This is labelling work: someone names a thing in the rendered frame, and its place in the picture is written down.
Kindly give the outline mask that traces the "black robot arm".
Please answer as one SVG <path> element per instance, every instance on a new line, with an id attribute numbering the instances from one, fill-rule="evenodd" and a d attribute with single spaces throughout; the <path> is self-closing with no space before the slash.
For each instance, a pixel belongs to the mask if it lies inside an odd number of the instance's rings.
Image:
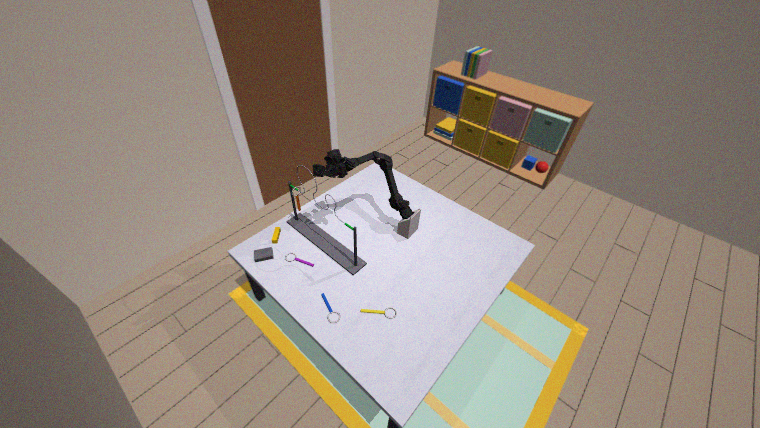
<path id="1" fill-rule="evenodd" d="M 344 165 L 345 176 L 348 175 L 347 171 L 351 171 L 358 165 L 365 163 L 369 160 L 373 160 L 376 164 L 380 166 L 381 170 L 385 173 L 385 177 L 386 177 L 389 191 L 391 194 L 391 197 L 388 199 L 391 207 L 395 209 L 396 211 L 399 210 L 402 219 L 408 219 L 411 215 L 415 213 L 409 207 L 410 205 L 409 201 L 404 200 L 403 197 L 398 192 L 395 178 L 392 172 L 393 162 L 392 162 L 392 158 L 389 155 L 386 155 L 384 153 L 379 153 L 377 151 L 373 151 L 359 158 L 347 158 L 347 157 L 342 158 L 339 149 L 333 149 L 329 151 L 327 154 L 328 155 L 324 158 L 327 165 L 334 165 L 335 167 L 337 167 L 337 165 Z"/>

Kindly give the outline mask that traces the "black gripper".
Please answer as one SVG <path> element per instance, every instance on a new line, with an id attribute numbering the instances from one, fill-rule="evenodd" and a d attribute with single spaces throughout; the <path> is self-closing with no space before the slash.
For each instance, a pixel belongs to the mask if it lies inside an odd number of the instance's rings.
<path id="1" fill-rule="evenodd" d="M 328 176 L 332 178 L 335 178 L 336 176 L 339 175 L 338 178 L 344 178 L 345 167 L 344 165 L 337 165 L 337 167 L 335 167 L 334 165 L 326 165 L 325 167 L 320 164 L 315 164 L 313 165 L 313 175 L 315 177 Z"/>

